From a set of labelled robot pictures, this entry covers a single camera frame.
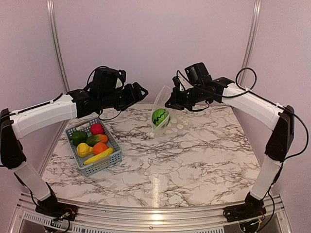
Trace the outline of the green orange toy mango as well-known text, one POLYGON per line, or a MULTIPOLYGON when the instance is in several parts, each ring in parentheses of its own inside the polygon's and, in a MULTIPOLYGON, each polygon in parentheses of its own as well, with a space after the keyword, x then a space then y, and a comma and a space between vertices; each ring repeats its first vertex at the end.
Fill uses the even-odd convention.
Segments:
POLYGON ((85 143, 91 147, 100 142, 106 144, 108 142, 108 136, 104 134, 92 135, 85 140, 85 143))

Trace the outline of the clear zip top bag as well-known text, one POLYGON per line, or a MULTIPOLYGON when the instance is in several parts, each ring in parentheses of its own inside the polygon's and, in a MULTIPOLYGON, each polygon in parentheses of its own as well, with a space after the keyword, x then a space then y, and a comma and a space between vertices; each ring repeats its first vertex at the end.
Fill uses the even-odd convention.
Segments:
POLYGON ((173 133, 180 133, 186 128, 190 126, 189 119, 184 116, 182 113, 177 112, 174 109, 169 109, 165 107, 166 101, 169 99, 171 95, 172 90, 168 86, 164 86, 160 92, 158 93, 154 103, 153 107, 150 113, 150 122, 151 122, 151 137, 159 137, 162 135, 170 135, 173 133), (166 119, 159 124, 159 126, 155 126, 152 123, 152 113, 156 109, 164 108, 167 111, 167 117, 166 119))

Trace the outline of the yellow toy pear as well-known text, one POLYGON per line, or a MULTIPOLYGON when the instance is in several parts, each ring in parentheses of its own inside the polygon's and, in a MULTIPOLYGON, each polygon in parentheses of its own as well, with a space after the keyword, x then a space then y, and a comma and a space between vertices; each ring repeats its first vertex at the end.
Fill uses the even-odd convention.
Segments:
POLYGON ((89 146, 87 143, 80 143, 77 146, 76 151, 80 158, 85 158, 93 154, 93 147, 89 146))

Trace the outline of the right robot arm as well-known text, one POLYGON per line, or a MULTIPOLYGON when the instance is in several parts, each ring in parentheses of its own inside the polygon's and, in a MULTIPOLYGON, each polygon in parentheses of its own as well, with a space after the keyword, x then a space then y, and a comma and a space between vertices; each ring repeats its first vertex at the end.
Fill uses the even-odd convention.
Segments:
POLYGON ((256 96, 249 90, 239 88, 234 81, 221 77, 210 80, 204 86, 180 89, 178 77, 173 77, 174 88, 165 107, 192 111, 195 104, 214 101, 243 111, 263 123, 272 134, 265 147, 265 158, 255 184, 247 194, 244 203, 224 208, 223 215, 228 222, 253 218, 261 213, 263 199, 281 173, 285 157, 294 139, 294 109, 282 107, 256 96))

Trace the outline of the red toy apple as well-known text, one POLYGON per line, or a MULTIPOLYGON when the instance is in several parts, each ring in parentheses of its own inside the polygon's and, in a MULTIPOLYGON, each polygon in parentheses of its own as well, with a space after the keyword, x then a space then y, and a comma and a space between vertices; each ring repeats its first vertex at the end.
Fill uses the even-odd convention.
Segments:
POLYGON ((104 129, 103 129, 102 124, 100 123, 93 124, 90 127, 90 132, 92 133, 92 135, 104 134, 104 129))

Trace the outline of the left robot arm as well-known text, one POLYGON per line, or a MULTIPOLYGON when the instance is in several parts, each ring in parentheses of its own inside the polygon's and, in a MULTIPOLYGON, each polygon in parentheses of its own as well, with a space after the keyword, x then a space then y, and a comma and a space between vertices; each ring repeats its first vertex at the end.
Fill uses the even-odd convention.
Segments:
POLYGON ((51 187, 40 177, 35 168, 27 162, 20 139, 41 128, 75 118, 82 118, 103 109, 114 108, 124 111, 142 101, 148 91, 137 82, 108 90, 104 87, 76 89, 57 98, 10 112, 4 109, 0 114, 0 161, 11 170, 19 182, 38 199, 36 211, 57 216, 68 208, 58 202, 51 187))

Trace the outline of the yellow toy banana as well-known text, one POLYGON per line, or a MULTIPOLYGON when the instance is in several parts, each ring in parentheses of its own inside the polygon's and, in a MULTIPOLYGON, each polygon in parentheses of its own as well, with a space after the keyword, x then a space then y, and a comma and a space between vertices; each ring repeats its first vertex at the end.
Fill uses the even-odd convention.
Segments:
POLYGON ((90 165, 92 163, 95 163, 109 155, 111 155, 112 153, 114 152, 113 148, 109 147, 108 149, 106 149, 105 151, 97 154, 97 155, 94 155, 92 156, 91 158, 87 159, 86 161, 84 161, 84 165, 90 165))

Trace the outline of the orange toy orange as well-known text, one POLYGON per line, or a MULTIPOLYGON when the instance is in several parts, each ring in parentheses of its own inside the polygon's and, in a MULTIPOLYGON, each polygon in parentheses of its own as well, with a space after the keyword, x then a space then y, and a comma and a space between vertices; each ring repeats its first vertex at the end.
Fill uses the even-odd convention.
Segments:
POLYGON ((93 153, 94 155, 97 155, 97 154, 104 152, 107 149, 108 149, 108 146, 105 143, 100 142, 94 145, 93 153))

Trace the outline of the green toy watermelon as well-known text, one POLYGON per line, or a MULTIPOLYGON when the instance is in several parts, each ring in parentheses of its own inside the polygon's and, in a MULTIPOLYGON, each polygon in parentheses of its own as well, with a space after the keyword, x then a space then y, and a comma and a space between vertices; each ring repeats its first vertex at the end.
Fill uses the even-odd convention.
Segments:
POLYGON ((159 126, 159 124, 161 124, 166 119, 166 117, 167 117, 166 109, 159 108, 153 111, 151 120, 155 126, 159 126))

